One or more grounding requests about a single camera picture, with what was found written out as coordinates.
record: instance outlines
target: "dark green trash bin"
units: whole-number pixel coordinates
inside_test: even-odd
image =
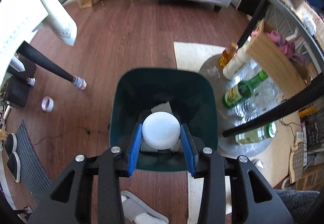
[[[217,149],[217,116],[213,89],[201,75],[174,69],[133,69],[118,82],[111,115],[110,145],[117,146],[123,136],[132,134],[140,114],[169,101],[180,123],[205,146]],[[159,172],[187,170],[180,153],[142,153],[137,169]]]

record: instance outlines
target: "doormat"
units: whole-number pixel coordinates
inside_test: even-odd
[[[51,186],[52,180],[46,173],[35,153],[24,120],[22,120],[18,131],[16,132],[16,137],[16,152],[21,163],[20,179],[38,203],[47,189]]]

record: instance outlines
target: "white cloth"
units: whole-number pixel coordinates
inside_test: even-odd
[[[14,53],[48,13],[40,0],[1,0],[0,11],[0,81],[2,81]]]
[[[58,0],[1,0],[0,11],[0,81],[14,53],[42,21],[62,41],[74,45],[77,25]]]
[[[77,25],[58,0],[40,0],[48,12],[45,25],[66,44],[73,46],[77,37]]]

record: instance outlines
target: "black slipper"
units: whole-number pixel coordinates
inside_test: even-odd
[[[7,141],[4,144],[4,148],[7,151],[8,157],[12,152],[15,152],[17,149],[17,137],[14,133],[11,133],[7,136]]]
[[[15,181],[19,183],[20,182],[20,159],[18,154],[15,151],[13,151],[9,155],[7,167],[9,168],[10,172],[14,176]]]

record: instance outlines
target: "orange bottle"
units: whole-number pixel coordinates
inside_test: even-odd
[[[218,64],[224,68],[227,65],[227,63],[231,60],[231,58],[233,58],[237,49],[238,49],[238,45],[232,42],[231,45],[225,48],[225,50],[220,55],[218,59]]]

